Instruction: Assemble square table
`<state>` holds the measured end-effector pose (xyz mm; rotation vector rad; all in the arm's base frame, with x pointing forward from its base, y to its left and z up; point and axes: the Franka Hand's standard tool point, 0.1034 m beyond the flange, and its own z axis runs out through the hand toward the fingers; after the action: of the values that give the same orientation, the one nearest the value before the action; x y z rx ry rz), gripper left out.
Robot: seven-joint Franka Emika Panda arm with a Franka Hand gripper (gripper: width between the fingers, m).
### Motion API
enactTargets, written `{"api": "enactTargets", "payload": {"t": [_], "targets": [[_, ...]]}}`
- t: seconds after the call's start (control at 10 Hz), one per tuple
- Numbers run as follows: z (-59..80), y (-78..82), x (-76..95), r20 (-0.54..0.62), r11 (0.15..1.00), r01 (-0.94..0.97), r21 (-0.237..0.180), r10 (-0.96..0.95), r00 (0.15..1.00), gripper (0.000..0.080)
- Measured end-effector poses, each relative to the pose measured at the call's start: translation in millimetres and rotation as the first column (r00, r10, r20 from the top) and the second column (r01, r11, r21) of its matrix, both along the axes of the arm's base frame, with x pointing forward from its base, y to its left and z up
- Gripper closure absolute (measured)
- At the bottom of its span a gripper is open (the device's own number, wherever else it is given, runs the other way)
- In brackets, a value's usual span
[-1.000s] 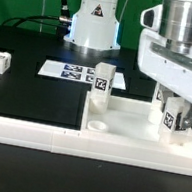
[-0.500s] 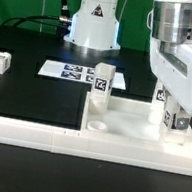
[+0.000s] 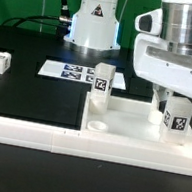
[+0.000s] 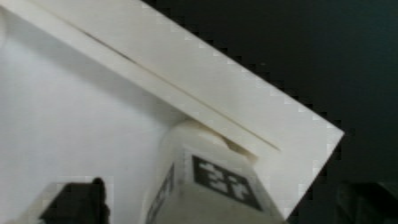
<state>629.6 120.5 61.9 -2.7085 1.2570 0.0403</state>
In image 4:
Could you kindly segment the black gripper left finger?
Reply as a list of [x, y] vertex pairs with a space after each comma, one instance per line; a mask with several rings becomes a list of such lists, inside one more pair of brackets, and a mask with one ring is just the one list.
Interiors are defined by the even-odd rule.
[[100, 177], [90, 183], [68, 183], [42, 213], [45, 224], [111, 224], [107, 189]]

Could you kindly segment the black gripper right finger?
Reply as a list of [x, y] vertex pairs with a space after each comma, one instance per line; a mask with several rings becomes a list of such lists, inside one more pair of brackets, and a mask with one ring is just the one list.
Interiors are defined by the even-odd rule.
[[340, 185], [335, 224], [398, 224], [397, 182]]

